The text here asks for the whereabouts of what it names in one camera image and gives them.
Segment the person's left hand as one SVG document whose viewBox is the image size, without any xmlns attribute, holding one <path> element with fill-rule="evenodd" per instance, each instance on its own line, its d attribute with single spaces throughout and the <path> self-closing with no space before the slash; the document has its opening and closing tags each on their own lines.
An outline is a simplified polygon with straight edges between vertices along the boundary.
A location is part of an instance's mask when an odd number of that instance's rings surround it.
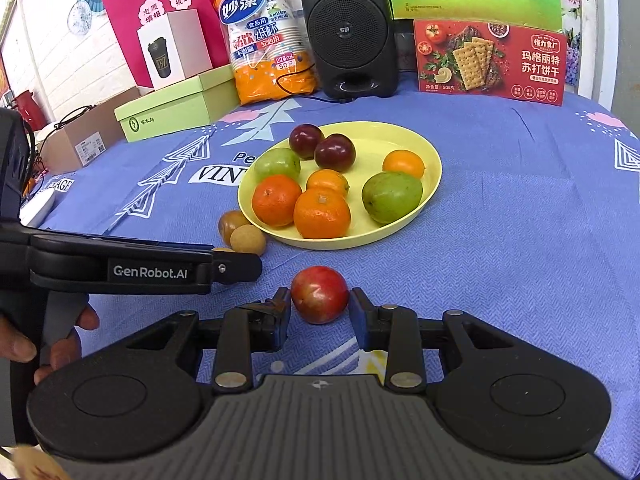
<svg viewBox="0 0 640 480">
<path fill-rule="evenodd" d="M 75 326 L 82 330 L 96 330 L 100 326 L 99 315 L 90 304 L 80 312 Z M 21 334 L 6 318 L 0 321 L 0 354 L 2 359 L 17 363 L 28 363 L 36 357 L 35 345 Z M 40 366 L 34 374 L 34 384 L 38 385 L 56 370 L 79 360 L 81 341 L 77 330 L 72 328 L 68 336 L 52 344 L 49 363 Z"/>
</svg>

